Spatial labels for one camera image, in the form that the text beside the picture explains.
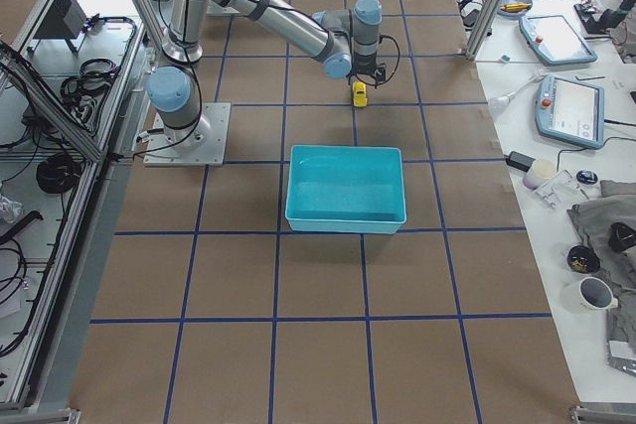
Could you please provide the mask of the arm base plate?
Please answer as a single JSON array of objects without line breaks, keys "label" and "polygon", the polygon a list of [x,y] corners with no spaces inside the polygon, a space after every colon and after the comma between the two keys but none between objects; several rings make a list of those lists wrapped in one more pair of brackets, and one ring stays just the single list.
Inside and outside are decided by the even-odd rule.
[{"label": "arm base plate", "polygon": [[143,163],[149,167],[222,166],[231,109],[228,102],[205,102],[193,132],[192,126],[183,130],[165,128],[156,112],[153,127],[162,132],[149,138]]}]

